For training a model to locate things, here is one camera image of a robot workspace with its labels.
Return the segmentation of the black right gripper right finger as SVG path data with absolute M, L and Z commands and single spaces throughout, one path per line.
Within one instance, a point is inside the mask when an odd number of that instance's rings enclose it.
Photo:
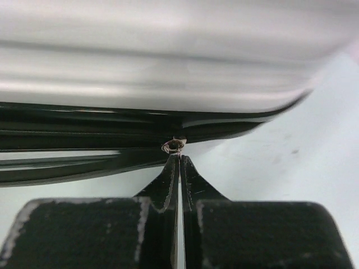
M 181 158 L 186 268 L 352 268 L 328 210 L 313 202 L 232 201 Z

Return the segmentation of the space astronaut print suitcase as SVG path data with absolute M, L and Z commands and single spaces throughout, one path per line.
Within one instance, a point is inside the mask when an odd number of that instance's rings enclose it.
M 357 1 L 2 1 L 1 186 L 161 166 L 305 99 Z

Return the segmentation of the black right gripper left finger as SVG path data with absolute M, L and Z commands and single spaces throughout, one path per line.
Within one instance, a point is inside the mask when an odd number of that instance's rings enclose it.
M 179 158 L 130 198 L 46 198 L 17 214 L 2 268 L 176 268 Z

